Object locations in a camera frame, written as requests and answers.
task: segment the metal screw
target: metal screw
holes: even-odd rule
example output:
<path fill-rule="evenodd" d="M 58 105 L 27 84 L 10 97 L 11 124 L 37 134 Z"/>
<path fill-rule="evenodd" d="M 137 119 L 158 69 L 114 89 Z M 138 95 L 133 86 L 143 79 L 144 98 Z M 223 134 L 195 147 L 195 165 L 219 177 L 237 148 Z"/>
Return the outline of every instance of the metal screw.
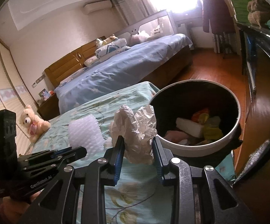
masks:
<path fill-rule="evenodd" d="M 64 167 L 64 172 L 70 172 L 73 170 L 73 167 L 72 166 L 66 166 Z"/>
<path fill-rule="evenodd" d="M 106 163 L 107 162 L 107 159 L 106 158 L 100 158 L 99 160 L 98 160 L 98 163 Z"/>
<path fill-rule="evenodd" d="M 213 172 L 214 168 L 212 166 L 210 166 L 210 165 L 206 165 L 205 170 L 208 171 L 208 172 Z"/>
<path fill-rule="evenodd" d="M 177 157 L 174 157 L 174 158 L 171 159 L 171 162 L 174 163 L 174 164 L 178 164 L 178 163 L 181 162 L 181 160 L 179 158 L 177 158 Z"/>

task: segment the dresser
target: dresser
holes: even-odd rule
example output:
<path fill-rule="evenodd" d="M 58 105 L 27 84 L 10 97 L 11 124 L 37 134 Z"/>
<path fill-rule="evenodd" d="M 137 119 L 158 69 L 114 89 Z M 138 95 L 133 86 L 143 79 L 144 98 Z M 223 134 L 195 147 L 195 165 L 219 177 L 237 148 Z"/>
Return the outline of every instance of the dresser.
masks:
<path fill-rule="evenodd" d="M 51 120 L 60 115 L 56 93 L 44 101 L 38 108 L 37 112 L 44 120 Z"/>

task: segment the beige teddy bear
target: beige teddy bear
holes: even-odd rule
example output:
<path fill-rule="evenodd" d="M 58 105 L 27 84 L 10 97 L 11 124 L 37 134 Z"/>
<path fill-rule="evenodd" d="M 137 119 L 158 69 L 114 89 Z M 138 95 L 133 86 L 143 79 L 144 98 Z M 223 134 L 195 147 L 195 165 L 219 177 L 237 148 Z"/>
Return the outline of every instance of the beige teddy bear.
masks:
<path fill-rule="evenodd" d="M 37 142 L 39 137 L 51 127 L 48 121 L 44 121 L 34 113 L 30 105 L 26 105 L 24 111 L 21 113 L 20 122 L 28 129 L 31 143 Z"/>
<path fill-rule="evenodd" d="M 96 45 L 98 48 L 101 48 L 102 46 L 109 44 L 113 42 L 114 40 L 118 39 L 114 34 L 112 36 L 108 37 L 105 40 L 96 39 Z"/>

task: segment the wooden headboard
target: wooden headboard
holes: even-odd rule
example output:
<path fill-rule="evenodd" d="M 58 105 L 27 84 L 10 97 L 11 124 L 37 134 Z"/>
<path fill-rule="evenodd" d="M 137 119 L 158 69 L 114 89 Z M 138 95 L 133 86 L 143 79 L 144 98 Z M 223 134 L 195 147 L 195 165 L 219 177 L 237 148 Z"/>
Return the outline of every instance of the wooden headboard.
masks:
<path fill-rule="evenodd" d="M 54 87 L 57 87 L 62 80 L 83 67 L 83 63 L 95 55 L 97 47 L 95 40 L 82 45 L 76 50 L 68 53 L 58 61 L 45 69 L 45 73 Z"/>

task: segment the light blue floral blanket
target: light blue floral blanket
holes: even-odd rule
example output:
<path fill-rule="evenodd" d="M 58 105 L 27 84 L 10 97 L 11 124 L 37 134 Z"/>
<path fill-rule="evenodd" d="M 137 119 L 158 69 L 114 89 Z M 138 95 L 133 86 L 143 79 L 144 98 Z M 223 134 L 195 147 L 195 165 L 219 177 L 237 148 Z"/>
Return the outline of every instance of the light blue floral blanket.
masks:
<path fill-rule="evenodd" d="M 97 118 L 103 137 L 107 139 L 109 124 L 113 121 L 114 113 L 121 105 L 126 104 L 132 110 L 137 111 L 141 106 L 147 105 L 156 92 L 158 92 L 158 88 L 149 82 L 143 82 L 74 108 L 52 119 L 51 128 L 34 146 L 31 146 L 29 152 L 66 148 L 70 121 L 89 114 L 93 114 Z M 86 161 L 78 160 L 71 165 L 75 168 L 86 166 L 102 157 L 105 150 Z M 231 155 L 228 155 L 216 169 L 226 180 L 233 179 L 234 166 Z M 153 165 L 130 164 L 124 158 L 118 184 L 115 187 L 105 187 L 107 223 L 168 224 L 170 223 L 172 196 L 173 188 L 162 187 L 159 184 Z M 77 223 L 80 223 L 81 220 L 81 206 L 82 199 L 80 198 Z"/>

